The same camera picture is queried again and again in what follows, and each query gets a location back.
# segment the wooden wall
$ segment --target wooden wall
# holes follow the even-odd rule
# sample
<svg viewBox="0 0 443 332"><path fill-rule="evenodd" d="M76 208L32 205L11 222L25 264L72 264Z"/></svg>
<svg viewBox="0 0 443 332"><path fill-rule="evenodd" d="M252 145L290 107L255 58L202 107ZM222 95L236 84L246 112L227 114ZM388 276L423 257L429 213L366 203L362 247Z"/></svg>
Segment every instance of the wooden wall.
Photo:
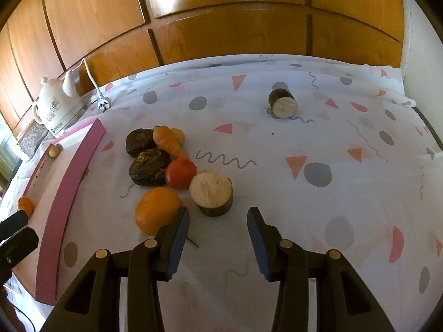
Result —
<svg viewBox="0 0 443 332"><path fill-rule="evenodd" d="M0 33L0 111L17 135L40 78L86 57L99 85L163 64L289 53L399 67L402 0L23 0ZM93 89L77 70L79 93Z"/></svg>

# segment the floral pattern on kettle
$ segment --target floral pattern on kettle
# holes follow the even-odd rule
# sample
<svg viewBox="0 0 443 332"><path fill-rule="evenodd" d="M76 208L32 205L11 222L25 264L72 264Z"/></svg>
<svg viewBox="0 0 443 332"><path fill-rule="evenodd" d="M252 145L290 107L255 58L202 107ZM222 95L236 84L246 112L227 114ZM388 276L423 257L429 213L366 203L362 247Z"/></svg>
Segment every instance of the floral pattern on kettle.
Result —
<svg viewBox="0 0 443 332"><path fill-rule="evenodd" d="M54 117L55 117L54 112L56 112L59 108L60 108L60 103L58 102L58 100L55 97L53 97L52 103L49 106L50 112L48 113L48 116L46 116L47 122L50 122L54 119Z"/></svg>

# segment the kettle spout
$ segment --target kettle spout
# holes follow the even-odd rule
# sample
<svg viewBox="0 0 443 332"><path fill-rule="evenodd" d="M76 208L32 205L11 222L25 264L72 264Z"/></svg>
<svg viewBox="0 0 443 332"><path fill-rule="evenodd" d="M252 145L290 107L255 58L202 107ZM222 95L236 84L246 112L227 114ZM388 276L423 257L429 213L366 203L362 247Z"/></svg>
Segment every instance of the kettle spout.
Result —
<svg viewBox="0 0 443 332"><path fill-rule="evenodd" d="M69 97L78 96L77 88L75 87L74 80L72 79L71 70L66 71L62 88Z"/></svg>

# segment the white wall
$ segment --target white wall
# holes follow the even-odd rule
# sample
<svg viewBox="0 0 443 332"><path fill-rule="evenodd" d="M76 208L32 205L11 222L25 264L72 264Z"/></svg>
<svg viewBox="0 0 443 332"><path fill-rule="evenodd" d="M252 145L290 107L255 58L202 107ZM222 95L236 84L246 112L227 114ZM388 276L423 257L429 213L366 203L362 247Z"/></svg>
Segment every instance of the white wall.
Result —
<svg viewBox="0 0 443 332"><path fill-rule="evenodd" d="M405 93L417 102L443 140L443 44L415 0L404 3L406 21L410 22L409 37L408 26L405 30L406 48L409 42L409 52L407 55L404 52Z"/></svg>

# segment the screw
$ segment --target screw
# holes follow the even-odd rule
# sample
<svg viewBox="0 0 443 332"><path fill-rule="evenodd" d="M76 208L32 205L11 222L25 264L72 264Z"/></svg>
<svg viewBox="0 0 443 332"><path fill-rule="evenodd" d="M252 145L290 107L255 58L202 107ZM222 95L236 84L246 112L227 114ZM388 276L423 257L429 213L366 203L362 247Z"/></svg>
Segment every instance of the screw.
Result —
<svg viewBox="0 0 443 332"><path fill-rule="evenodd" d="M145 247L147 248L154 248L157 244L158 244L157 241L153 238L147 239L145 241Z"/></svg>
<svg viewBox="0 0 443 332"><path fill-rule="evenodd" d="M293 245L292 241L288 240L288 239L282 239L280 241L280 246L282 246L283 248L291 248Z"/></svg>
<svg viewBox="0 0 443 332"><path fill-rule="evenodd" d="M108 255L108 251L107 250L98 250L95 253L95 257L97 258L105 258Z"/></svg>
<svg viewBox="0 0 443 332"><path fill-rule="evenodd" d="M340 252L338 252L337 250L330 250L329 257L331 257L333 259L340 259L340 257L342 257L342 254Z"/></svg>

